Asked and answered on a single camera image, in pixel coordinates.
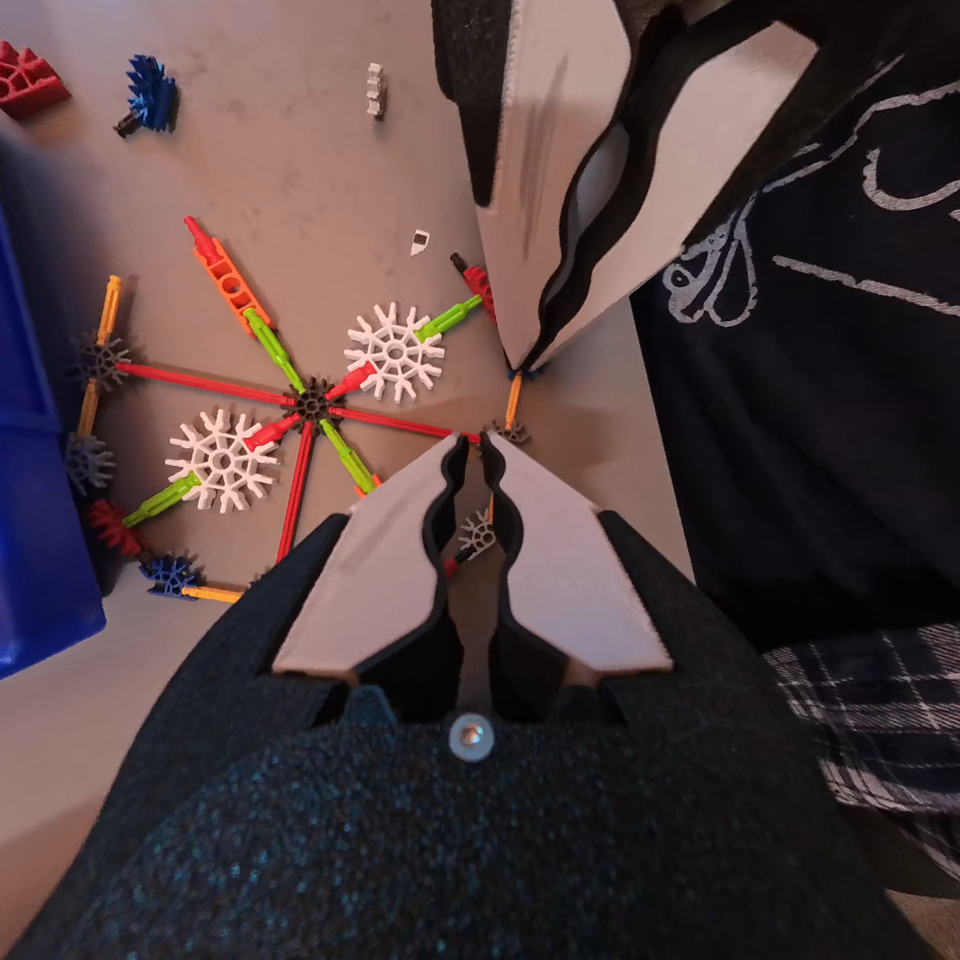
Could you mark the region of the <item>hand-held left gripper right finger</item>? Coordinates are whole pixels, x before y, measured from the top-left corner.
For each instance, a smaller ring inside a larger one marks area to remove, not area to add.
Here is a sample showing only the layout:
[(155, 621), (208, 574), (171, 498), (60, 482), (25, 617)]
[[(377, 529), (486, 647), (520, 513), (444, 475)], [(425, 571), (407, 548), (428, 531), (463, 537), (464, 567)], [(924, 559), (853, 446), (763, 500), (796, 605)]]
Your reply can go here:
[(673, 660), (590, 499), (498, 433), (482, 435), (505, 623), (596, 675)]

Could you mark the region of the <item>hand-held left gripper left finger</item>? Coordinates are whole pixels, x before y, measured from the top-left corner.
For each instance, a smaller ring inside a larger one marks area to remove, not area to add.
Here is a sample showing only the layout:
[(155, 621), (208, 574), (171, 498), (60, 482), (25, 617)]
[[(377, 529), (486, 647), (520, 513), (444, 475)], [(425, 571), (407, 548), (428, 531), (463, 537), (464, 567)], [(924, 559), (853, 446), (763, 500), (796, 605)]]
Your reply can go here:
[(434, 624), (447, 599), (442, 552), (469, 459), (452, 434), (355, 504), (273, 661), (275, 674), (360, 674)]

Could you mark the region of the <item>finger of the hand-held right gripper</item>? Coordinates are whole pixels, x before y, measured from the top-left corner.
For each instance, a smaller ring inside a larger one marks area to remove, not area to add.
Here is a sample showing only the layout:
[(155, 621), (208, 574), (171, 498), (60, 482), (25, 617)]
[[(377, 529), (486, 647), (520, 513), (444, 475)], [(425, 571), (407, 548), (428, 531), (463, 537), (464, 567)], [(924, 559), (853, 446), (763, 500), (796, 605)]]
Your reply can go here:
[(495, 166), (477, 210), (497, 330), (510, 366), (532, 363), (562, 269), (579, 172), (618, 111), (632, 40), (617, 2), (510, 7)]
[(678, 258), (817, 52), (813, 40), (774, 21), (692, 73), (658, 135), (640, 210), (592, 269), (583, 305), (536, 359), (537, 368)]

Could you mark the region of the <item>spoked construction toy wheel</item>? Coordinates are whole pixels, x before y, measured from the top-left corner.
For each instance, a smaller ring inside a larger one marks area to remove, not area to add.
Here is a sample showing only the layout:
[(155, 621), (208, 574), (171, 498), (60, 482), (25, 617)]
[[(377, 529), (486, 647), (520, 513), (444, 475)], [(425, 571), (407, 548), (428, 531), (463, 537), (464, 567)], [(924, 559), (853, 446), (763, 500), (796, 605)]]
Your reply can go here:
[[(264, 498), (265, 487), (275, 478), (263, 471), (278, 467), (276, 451), (285, 437), (297, 434), (293, 473), (283, 517), (276, 560), (283, 560), (294, 546), (306, 492), (307, 474), (315, 441), (325, 437), (350, 476), (354, 493), (365, 498), (381, 485), (381, 479), (346, 441), (342, 422), (382, 426), (423, 437), (443, 439), (450, 429), (401, 417), (351, 409), (349, 395), (373, 392), (381, 399), (387, 385), (394, 400), (416, 398), (414, 380), (431, 387), (441, 373), (436, 361), (444, 357), (440, 342), (475, 310), (484, 308), (482, 298), (469, 292), (467, 300), (456, 303), (434, 318), (422, 317), (412, 308), (404, 320), (398, 308), (374, 308), (376, 325), (364, 317), (349, 332), (358, 346), (348, 350), (346, 374), (336, 382), (303, 377), (284, 347), (270, 318), (237, 268), (221, 241), (207, 233), (192, 217), (184, 220), (194, 239), (194, 255), (216, 283), (232, 315), (252, 337), (286, 380), (289, 390), (275, 392), (138, 363), (116, 335), (123, 293), (123, 279), (111, 275), (103, 296), (101, 317), (91, 339), (79, 349), (77, 377), (83, 397), (76, 429), (68, 435), (64, 464), (68, 479), (79, 496), (81, 517), (92, 534), (109, 550), (134, 560), (150, 583), (150, 593), (185, 601), (236, 603), (244, 594), (206, 581), (193, 558), (160, 554), (147, 546), (141, 527), (183, 502), (194, 502), (199, 510), (219, 505), (222, 513), (250, 507), (250, 497)], [(260, 405), (272, 405), (279, 417), (261, 424), (245, 414), (218, 408), (203, 413), (200, 426), (184, 424), (171, 445), (181, 450), (178, 459), (166, 465), (174, 469), (169, 483), (138, 507), (126, 511), (106, 496), (114, 481), (116, 461), (106, 443), (94, 434), (102, 394), (121, 386), (127, 378), (169, 383), (225, 398)]]

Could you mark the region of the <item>blue plastic storage bin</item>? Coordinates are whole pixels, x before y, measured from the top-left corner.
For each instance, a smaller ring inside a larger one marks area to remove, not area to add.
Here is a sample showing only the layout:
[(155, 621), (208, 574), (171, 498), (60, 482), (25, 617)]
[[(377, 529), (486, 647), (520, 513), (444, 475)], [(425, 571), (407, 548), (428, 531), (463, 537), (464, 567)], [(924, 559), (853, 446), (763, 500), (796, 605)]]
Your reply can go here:
[(78, 321), (66, 318), (57, 229), (30, 223), (16, 146), (2, 141), (1, 676), (34, 666), (106, 626), (77, 496), (64, 462), (79, 412)]

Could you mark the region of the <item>person in dark printed shirt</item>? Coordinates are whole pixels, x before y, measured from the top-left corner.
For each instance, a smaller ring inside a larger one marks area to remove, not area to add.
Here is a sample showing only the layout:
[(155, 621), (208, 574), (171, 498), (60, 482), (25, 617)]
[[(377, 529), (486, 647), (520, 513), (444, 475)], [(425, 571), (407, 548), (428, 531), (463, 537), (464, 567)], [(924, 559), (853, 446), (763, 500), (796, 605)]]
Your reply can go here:
[(958, 15), (630, 298), (694, 578), (760, 651), (958, 620)]

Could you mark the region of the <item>blue connector with black rod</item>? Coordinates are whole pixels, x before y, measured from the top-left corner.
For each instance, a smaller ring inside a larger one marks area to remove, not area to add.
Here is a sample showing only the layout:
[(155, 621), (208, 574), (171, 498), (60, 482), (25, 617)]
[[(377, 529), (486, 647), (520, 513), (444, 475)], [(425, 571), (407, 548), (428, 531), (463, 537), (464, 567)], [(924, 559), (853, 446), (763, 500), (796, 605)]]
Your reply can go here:
[(145, 129), (170, 133), (174, 129), (179, 103), (176, 80), (166, 66), (151, 54), (135, 54), (128, 61), (127, 113), (114, 125), (120, 138)]

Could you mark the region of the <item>red wedge connector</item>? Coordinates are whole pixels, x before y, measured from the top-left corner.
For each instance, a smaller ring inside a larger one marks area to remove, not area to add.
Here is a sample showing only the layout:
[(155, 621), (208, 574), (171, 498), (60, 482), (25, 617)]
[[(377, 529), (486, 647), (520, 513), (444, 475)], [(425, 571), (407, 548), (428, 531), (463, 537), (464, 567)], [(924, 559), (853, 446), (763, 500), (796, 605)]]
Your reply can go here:
[(43, 57), (1, 41), (1, 111), (21, 123), (66, 102), (71, 92)]

